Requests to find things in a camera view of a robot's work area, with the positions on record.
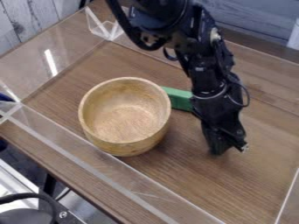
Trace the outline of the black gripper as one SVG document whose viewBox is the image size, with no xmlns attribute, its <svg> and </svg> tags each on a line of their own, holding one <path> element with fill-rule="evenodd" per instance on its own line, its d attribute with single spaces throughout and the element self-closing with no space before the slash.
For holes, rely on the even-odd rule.
<svg viewBox="0 0 299 224">
<path fill-rule="evenodd" d="M 201 132 L 213 155 L 223 154 L 229 148 L 240 152 L 248 149 L 247 132 L 239 120 L 243 94 L 247 92 L 239 82 L 221 82 L 208 86 L 193 84 L 191 88 L 191 109 L 200 119 Z"/>
</svg>

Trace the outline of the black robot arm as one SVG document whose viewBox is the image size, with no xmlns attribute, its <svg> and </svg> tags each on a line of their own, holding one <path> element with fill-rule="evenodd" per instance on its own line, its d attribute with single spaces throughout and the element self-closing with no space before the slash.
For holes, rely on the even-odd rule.
<svg viewBox="0 0 299 224">
<path fill-rule="evenodd" d="M 232 72 L 233 54 L 220 28 L 199 0 L 130 0 L 122 10 L 117 0 L 105 0 L 125 35 L 143 50 L 173 50 L 167 55 L 191 79 L 191 112 L 215 155 L 228 149 L 248 149 L 247 132 L 239 120 L 249 104 L 248 91 Z"/>
</svg>

